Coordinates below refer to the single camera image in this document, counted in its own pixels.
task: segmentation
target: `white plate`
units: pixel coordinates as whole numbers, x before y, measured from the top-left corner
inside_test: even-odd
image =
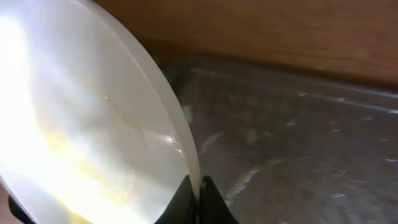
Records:
[[[198,195],[174,93],[102,8],[0,0],[0,49],[0,174],[34,220],[153,223],[187,174]]]

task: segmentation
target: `wooden cabinet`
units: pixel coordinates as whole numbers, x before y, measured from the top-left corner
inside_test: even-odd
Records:
[[[162,60],[195,52],[398,83],[396,0],[96,0]]]

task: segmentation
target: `wooden surface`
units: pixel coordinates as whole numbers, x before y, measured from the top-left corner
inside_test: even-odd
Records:
[[[97,0],[172,60],[225,55],[398,83],[396,0]]]

